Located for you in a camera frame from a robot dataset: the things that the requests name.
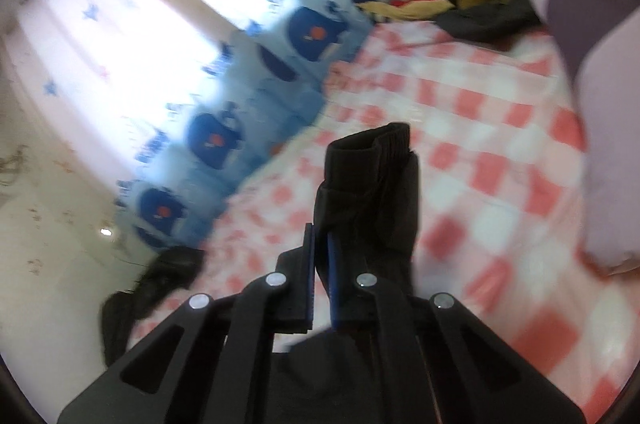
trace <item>checkered blanket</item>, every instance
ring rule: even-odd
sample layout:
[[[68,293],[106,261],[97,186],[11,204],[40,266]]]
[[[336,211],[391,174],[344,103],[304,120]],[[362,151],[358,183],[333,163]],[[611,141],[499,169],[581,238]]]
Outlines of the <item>checkered blanket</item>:
[[[406,121],[421,169],[418,295],[458,297],[596,422],[640,359],[640,277],[599,277],[580,253],[584,139],[552,38],[496,52],[431,23],[380,25],[327,93],[316,125],[231,198],[191,293],[229,295],[272,270],[312,219],[327,144]],[[133,342],[189,295],[166,299]],[[328,322],[318,282],[316,328]]]

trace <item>bed sheet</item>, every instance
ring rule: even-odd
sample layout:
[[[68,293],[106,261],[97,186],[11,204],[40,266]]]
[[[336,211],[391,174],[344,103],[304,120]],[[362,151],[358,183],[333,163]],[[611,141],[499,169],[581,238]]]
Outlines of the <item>bed sheet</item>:
[[[580,251],[585,143],[552,38],[497,52],[428,22],[379,25],[326,92],[315,126],[229,200],[191,291],[132,343],[191,294],[230,295],[273,270],[312,220],[327,144],[406,121],[420,158],[417,294],[452,293],[596,422],[640,359],[640,276],[601,277]],[[315,315],[328,326],[319,281]]]

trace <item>curtain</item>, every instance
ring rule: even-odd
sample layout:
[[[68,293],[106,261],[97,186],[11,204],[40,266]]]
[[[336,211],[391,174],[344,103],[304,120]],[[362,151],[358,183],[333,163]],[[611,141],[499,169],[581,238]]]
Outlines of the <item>curtain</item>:
[[[127,247],[197,247],[324,105],[371,0],[25,0],[4,37],[29,98],[114,194]]]

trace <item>pillow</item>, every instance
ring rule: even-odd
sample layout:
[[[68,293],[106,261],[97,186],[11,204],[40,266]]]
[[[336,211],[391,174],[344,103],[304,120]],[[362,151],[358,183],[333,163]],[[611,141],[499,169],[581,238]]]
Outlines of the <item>pillow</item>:
[[[640,0],[531,0],[560,48],[588,153],[585,252],[640,266]]]

